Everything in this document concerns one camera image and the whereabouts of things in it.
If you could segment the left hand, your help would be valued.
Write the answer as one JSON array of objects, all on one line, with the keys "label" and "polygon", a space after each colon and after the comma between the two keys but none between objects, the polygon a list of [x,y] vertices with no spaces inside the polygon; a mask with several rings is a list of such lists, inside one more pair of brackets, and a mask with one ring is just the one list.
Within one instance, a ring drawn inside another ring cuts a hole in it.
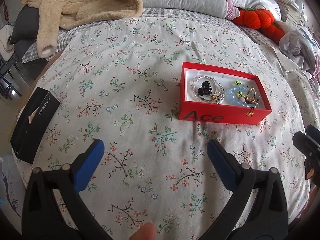
[{"label": "left hand", "polygon": [[129,240],[155,240],[157,236],[156,228],[152,222],[147,222],[135,232]]}]

